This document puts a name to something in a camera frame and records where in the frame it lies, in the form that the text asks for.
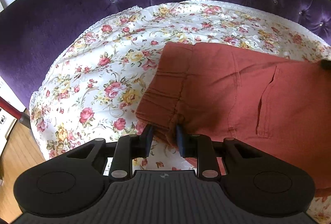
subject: ribbed gray surface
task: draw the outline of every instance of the ribbed gray surface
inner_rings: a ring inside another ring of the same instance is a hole
[[[315,222],[304,213],[286,218],[265,218],[247,213],[231,203],[217,183],[197,179],[194,171],[137,171],[133,179],[111,184],[102,199],[82,213],[64,218],[44,218],[25,213],[14,223],[313,224]]]

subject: wooden floor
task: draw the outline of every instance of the wooden floor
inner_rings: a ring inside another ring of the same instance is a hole
[[[14,198],[13,185],[16,178],[27,169],[45,161],[30,130],[16,122],[0,158],[0,218],[11,223],[21,211]]]

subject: white lace edge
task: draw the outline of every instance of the white lace edge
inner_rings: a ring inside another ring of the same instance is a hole
[[[223,2],[223,1],[217,1],[217,0],[186,0],[186,1],[182,1],[182,2],[179,2],[179,3],[196,3],[196,4],[207,4],[207,5],[214,5],[214,6],[219,6],[219,7],[223,7],[223,8],[227,8],[227,9],[234,9],[234,10],[237,10],[237,11],[241,11],[241,12],[244,12],[244,13],[247,13],[247,14],[250,14],[252,16],[257,16],[261,19],[269,19],[270,16],[273,16],[276,21],[276,23],[279,23],[279,24],[282,24],[284,22],[287,22],[289,23],[290,25],[293,26],[293,30],[296,31],[296,32],[302,32],[302,30],[305,30],[306,32],[309,32],[310,35],[312,35],[316,40],[320,41],[322,44],[325,44],[326,46],[329,46],[321,37],[319,37],[318,35],[314,34],[313,32],[311,32],[310,30],[308,30],[307,28],[305,28],[304,26],[302,25],[299,25],[298,23],[296,22],[293,22],[289,19],[286,19],[286,18],[283,18],[283,17],[280,17],[278,15],[275,15],[275,14],[272,14],[272,13],[269,13],[269,12],[266,12],[266,11],[262,11],[262,10],[258,10],[258,9],[254,9],[254,8],[251,8],[251,7],[245,7],[245,6],[241,6],[241,5],[238,5],[238,4],[234,4],[234,3],[229,3],[229,2]],[[80,38],[82,38],[86,33],[90,32],[92,29],[96,28],[98,25],[102,24],[104,21],[106,20],[109,20],[111,17],[114,17],[114,16],[118,16],[118,15],[121,15],[123,13],[126,13],[126,12],[138,12],[138,11],[142,11],[143,9],[138,7],[138,6],[133,6],[132,8],[129,8],[129,9],[126,9],[124,11],[121,11],[121,12],[118,12],[116,14],[113,14],[113,15],[110,15],[110,16],[107,16],[99,21],[97,21],[95,24],[91,25],[89,28],[87,28],[83,33],[81,33],[79,35],[78,38],[75,39],[75,41],[73,43],[71,43],[57,58],[56,60],[53,62],[53,64],[51,65],[49,71],[47,72],[46,76],[45,76],[45,79],[43,80],[41,86],[39,87],[38,91],[35,91],[32,93],[31,95],[31,98],[30,98],[30,103],[29,103],[29,111],[31,113],[32,109],[36,106],[36,101],[37,101],[37,96],[38,96],[38,93],[43,89],[46,81],[48,81],[48,78],[49,76],[51,75],[51,73],[53,72],[53,69],[56,65],[57,62],[59,62],[59,60],[64,56],[64,54],[67,52],[67,50],[75,43],[77,42]]]
[[[118,15],[121,15],[123,13],[127,13],[127,12],[138,12],[138,11],[141,11],[143,10],[142,8],[138,7],[138,6],[133,6],[132,8],[129,8],[129,9],[126,9],[126,10],[123,10],[121,12],[118,12],[116,14],[112,14],[112,15],[109,15],[99,21],[97,21],[96,23],[94,23],[93,25],[91,25],[89,28],[87,28],[84,32],[82,32],[79,37],[77,37],[75,39],[75,41],[73,43],[71,43],[57,58],[56,60],[53,62],[53,64],[51,65],[51,67],[49,68],[46,76],[45,76],[45,79],[43,80],[41,86],[38,88],[38,91],[34,91],[31,95],[31,98],[30,98],[30,102],[29,102],[29,112],[31,114],[31,111],[32,109],[36,106],[36,101],[37,101],[37,96],[38,96],[38,93],[40,91],[42,91],[45,83],[48,81],[49,79],[49,76],[53,73],[53,70],[55,68],[55,65],[57,64],[57,62],[60,61],[60,59],[64,56],[64,54],[67,52],[67,50],[75,43],[77,42],[79,39],[81,39],[86,33],[90,32],[92,29],[95,29],[96,27],[98,27],[99,25],[101,25],[103,22],[105,22],[106,20],[109,20],[111,17],[115,17],[115,16],[118,16]]]
[[[180,3],[197,3],[197,4],[214,5],[214,6],[219,6],[219,7],[222,7],[222,8],[234,9],[234,10],[237,10],[237,11],[241,11],[241,12],[247,13],[249,15],[259,17],[260,19],[269,19],[270,16],[273,16],[276,19],[276,20],[274,20],[274,18],[273,18],[273,22],[279,23],[279,24],[287,22],[287,23],[289,23],[289,25],[293,26],[292,30],[294,30],[296,32],[302,32],[302,30],[305,30],[306,32],[308,32],[310,34],[309,39],[311,39],[310,37],[314,37],[314,39],[320,41],[322,44],[325,44],[326,46],[331,47],[329,44],[327,44],[327,42],[323,38],[321,38],[318,35],[314,34],[312,31],[310,31],[306,27],[304,27],[304,26],[302,26],[302,25],[300,25],[300,24],[298,24],[294,21],[291,21],[289,19],[280,17],[276,14],[272,14],[272,13],[269,13],[269,12],[266,12],[266,11],[241,6],[239,4],[223,2],[223,1],[217,1],[217,0],[187,0],[187,1],[182,1]]]

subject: silver screw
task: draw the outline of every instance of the silver screw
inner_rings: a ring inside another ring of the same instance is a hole
[[[115,171],[112,171],[111,175],[112,175],[112,177],[115,177],[115,178],[123,178],[123,177],[126,177],[127,172],[124,170],[115,170]]]
[[[218,172],[215,170],[205,170],[202,172],[202,175],[206,178],[214,178],[218,176]]]

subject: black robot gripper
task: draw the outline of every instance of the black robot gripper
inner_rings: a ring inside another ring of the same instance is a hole
[[[132,160],[149,155],[151,125],[118,142],[97,138],[18,177],[23,214],[14,223],[315,223],[305,213],[315,192],[305,171],[233,138],[215,142],[180,126],[176,135],[180,155],[197,158],[196,173],[132,174]]]

